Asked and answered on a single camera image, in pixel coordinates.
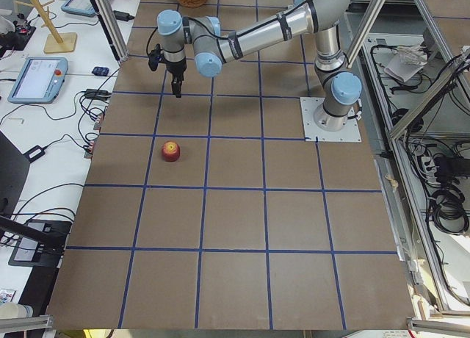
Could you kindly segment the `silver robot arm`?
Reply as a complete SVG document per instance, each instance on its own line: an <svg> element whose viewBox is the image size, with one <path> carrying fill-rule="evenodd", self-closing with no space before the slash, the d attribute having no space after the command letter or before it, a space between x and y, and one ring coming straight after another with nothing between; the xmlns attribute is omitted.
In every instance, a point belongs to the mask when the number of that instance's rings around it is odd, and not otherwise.
<svg viewBox="0 0 470 338"><path fill-rule="evenodd" d="M349 4L350 0L294 0L285 10L227 35L222 35L216 17L190 18L176 10L164 10L156 18L162 41L148 53L148 66L151 71L159 64L166 66L172 75L172 93L179 98L187 69L187 45L193 47L198 73L213 78L226 63L300 35L314 34L314 67L325 98L313 118L322 130L338 132L362 91L361 80L345 68L347 56L339 40L339 19Z"/></svg>

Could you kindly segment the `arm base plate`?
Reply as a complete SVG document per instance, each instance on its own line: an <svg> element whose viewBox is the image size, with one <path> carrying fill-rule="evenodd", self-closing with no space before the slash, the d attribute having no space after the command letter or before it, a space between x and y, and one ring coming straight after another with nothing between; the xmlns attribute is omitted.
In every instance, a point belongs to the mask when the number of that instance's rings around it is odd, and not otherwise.
<svg viewBox="0 0 470 338"><path fill-rule="evenodd" d="M304 140L326 143L361 143L353 105L347 115L337 118L324 110L323 97L300 97Z"/></svg>

